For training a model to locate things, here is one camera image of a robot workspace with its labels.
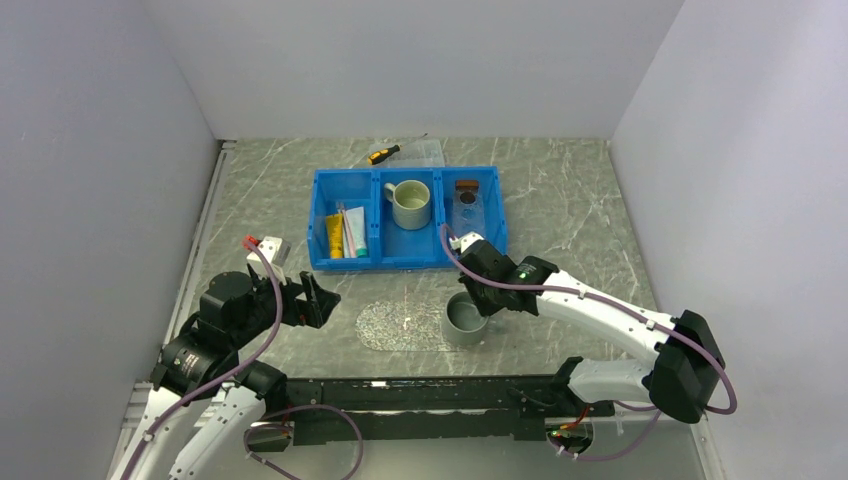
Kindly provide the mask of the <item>blue three-compartment plastic bin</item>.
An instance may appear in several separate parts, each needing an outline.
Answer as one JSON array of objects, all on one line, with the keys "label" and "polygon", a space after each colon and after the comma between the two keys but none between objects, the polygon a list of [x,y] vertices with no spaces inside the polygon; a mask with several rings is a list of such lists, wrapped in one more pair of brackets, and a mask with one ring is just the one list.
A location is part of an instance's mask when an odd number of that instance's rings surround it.
[{"label": "blue three-compartment plastic bin", "polygon": [[441,226],[477,233],[501,253],[508,227],[493,166],[319,169],[307,243],[323,271],[448,268]]}]

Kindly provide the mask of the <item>light green ceramic mug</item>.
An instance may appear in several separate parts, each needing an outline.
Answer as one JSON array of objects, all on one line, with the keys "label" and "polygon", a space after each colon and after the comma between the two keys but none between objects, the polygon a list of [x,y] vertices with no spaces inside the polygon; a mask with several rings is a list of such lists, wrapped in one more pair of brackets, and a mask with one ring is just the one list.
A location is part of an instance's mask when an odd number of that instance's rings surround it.
[{"label": "light green ceramic mug", "polygon": [[421,181],[405,180],[383,186],[385,198],[391,203],[392,218],[404,230],[424,228],[431,220],[431,192]]}]

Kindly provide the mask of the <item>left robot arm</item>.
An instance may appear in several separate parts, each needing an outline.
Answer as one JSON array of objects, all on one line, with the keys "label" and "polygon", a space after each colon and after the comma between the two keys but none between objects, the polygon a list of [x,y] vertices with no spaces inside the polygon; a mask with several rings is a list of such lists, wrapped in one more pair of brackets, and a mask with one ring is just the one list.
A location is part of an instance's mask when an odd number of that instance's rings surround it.
[{"label": "left robot arm", "polygon": [[239,351],[282,325],[321,328],[340,303],[301,272],[274,284],[253,269],[216,275],[161,350],[145,411],[115,479],[196,479],[226,441],[289,406],[287,377]]}]

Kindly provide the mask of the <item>grey ceramic mug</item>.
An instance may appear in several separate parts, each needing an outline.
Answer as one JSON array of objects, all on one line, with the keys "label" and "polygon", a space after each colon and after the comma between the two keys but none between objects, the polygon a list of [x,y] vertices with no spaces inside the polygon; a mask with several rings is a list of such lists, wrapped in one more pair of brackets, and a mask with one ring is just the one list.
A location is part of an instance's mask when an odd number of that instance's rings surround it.
[{"label": "grey ceramic mug", "polygon": [[479,344],[489,318],[482,316],[467,292],[454,294],[446,303],[440,327],[446,342],[459,347]]}]

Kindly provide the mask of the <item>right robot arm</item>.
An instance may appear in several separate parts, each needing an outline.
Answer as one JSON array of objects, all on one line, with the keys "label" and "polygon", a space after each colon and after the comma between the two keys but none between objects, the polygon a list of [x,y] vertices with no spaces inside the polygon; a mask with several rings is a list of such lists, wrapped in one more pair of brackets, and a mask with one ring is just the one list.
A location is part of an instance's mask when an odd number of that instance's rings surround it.
[{"label": "right robot arm", "polygon": [[707,412],[729,415],[738,400],[707,320],[644,309],[592,288],[535,256],[514,262],[476,233],[442,242],[460,282],[483,316],[502,310],[578,326],[621,348],[625,360],[574,357],[551,388],[557,411],[574,415],[597,402],[649,403],[695,424]]}]

